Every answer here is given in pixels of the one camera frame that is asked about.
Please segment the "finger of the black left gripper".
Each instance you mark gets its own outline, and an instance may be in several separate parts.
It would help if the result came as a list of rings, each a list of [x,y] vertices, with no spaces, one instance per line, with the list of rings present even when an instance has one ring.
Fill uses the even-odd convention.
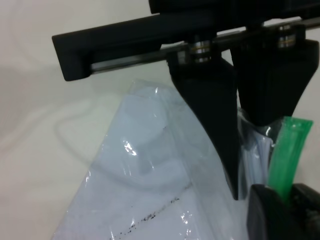
[[[283,25],[241,42],[231,56],[241,108],[262,127],[293,115],[318,69],[320,44],[304,25]]]
[[[221,50],[207,45],[166,55],[172,82],[213,143],[234,200],[238,199],[237,83]]]

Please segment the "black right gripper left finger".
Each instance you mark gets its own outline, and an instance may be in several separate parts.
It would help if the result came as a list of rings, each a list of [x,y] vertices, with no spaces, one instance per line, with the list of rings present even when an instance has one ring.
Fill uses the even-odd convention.
[[[288,209],[279,195],[262,184],[250,188],[246,228],[250,240],[288,240],[292,236]]]

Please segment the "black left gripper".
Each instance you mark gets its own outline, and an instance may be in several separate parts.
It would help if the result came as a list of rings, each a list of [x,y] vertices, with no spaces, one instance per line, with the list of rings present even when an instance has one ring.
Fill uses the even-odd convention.
[[[64,79],[162,60],[175,43],[209,42],[225,50],[245,40],[267,38],[271,19],[299,17],[312,25],[320,18],[317,0],[151,0],[151,16],[54,35],[52,42]]]

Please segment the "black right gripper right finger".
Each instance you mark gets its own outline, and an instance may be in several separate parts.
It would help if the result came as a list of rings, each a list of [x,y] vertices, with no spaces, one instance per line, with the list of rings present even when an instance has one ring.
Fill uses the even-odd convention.
[[[308,240],[320,239],[320,193],[303,183],[292,185],[290,208]]]

